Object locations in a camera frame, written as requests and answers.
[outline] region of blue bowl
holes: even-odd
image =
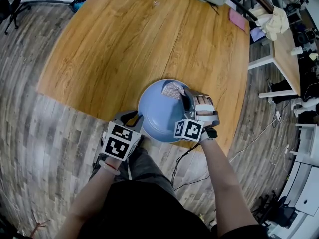
[[[143,129],[149,137],[161,142],[178,142],[174,138],[175,122],[182,119],[184,108],[181,100],[161,94],[163,87],[178,80],[164,79],[149,85],[139,101],[139,114],[143,114]]]

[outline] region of gray pants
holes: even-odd
[[[99,161],[105,160],[107,155],[100,154],[96,163],[93,166],[93,172],[90,179],[98,172],[100,169]],[[131,156],[125,162],[122,162],[119,171],[121,174],[115,176],[114,183],[120,181],[129,181],[130,168],[132,181],[142,181],[148,183],[155,183],[165,189],[168,193],[176,198],[173,187],[171,186],[170,180],[167,179],[160,170],[160,168],[155,164],[152,158],[148,155],[147,151],[143,148],[136,148]]]

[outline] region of black shirt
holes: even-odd
[[[203,221],[184,209],[180,202],[160,186],[138,181],[111,186],[101,212],[87,221],[78,238],[107,236],[217,238]],[[261,225],[245,226],[224,234],[222,239],[259,238],[267,233]]]

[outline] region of human arm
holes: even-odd
[[[116,169],[121,164],[119,160],[111,157],[108,157],[106,162]],[[102,167],[99,169],[75,198],[61,229],[55,236],[56,239],[76,239],[78,237],[83,224],[103,207],[114,177],[106,169]]]
[[[217,142],[204,140],[201,146],[215,192],[218,235],[257,224],[245,202],[236,174]]]

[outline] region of paper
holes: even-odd
[[[253,30],[250,31],[251,38],[253,41],[257,41],[260,38],[264,37],[266,34],[262,31],[260,27],[255,27]]]
[[[246,19],[242,15],[240,15],[238,12],[234,11],[232,8],[229,11],[229,19],[240,29],[246,31],[245,29]]]

